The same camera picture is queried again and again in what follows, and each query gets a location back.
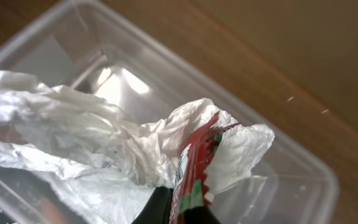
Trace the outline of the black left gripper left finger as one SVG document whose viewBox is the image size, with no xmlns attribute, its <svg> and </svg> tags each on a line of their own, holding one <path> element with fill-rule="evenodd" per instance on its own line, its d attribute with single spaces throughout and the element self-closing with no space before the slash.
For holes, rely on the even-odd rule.
<svg viewBox="0 0 358 224">
<path fill-rule="evenodd" d="M 168 224 L 173 189 L 157 187 L 132 224 Z"/>
</svg>

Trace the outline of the white napkin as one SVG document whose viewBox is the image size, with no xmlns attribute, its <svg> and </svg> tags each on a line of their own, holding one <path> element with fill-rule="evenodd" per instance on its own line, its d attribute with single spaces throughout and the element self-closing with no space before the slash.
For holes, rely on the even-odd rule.
<svg viewBox="0 0 358 224">
<path fill-rule="evenodd" d="M 89 223 L 132 223 L 155 188 L 175 189 L 190 134 L 215 113 L 216 126 L 238 123 L 202 98 L 136 124 L 100 97 L 0 70 L 0 166 L 33 172 Z M 265 124 L 223 134 L 206 168 L 213 200 L 250 177 L 274 138 Z"/>
</svg>

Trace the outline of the clear plastic bin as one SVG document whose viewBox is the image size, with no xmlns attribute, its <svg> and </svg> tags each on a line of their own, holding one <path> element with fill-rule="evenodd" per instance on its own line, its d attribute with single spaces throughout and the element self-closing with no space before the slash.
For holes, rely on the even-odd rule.
<svg viewBox="0 0 358 224">
<path fill-rule="evenodd" d="M 100 1 L 62 1 L 0 48 L 0 70 L 97 93 L 138 123 L 207 97 L 245 126 L 264 118 Z M 222 223 L 329 223 L 333 171 L 276 129 L 252 177 L 216 197 Z"/>
</svg>

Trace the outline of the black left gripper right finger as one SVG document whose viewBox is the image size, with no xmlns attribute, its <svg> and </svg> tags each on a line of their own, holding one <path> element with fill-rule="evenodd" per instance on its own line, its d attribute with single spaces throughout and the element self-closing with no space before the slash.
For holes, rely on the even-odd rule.
<svg viewBox="0 0 358 224">
<path fill-rule="evenodd" d="M 184 213 L 185 224 L 221 224 L 208 207 L 196 207 Z"/>
</svg>

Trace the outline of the red snack wrapper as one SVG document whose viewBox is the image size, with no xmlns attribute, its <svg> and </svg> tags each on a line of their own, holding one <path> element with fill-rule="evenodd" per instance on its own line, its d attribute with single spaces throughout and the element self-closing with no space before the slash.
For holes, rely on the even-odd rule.
<svg viewBox="0 0 358 224">
<path fill-rule="evenodd" d="M 216 126 L 219 113 L 190 134 L 182 151 L 177 170 L 177 186 L 173 190 L 170 219 L 171 224 L 185 224 L 184 213 L 196 207 L 212 204 L 213 194 L 205 184 L 206 168 L 212 162 L 223 140 L 223 134 L 238 125 Z"/>
</svg>

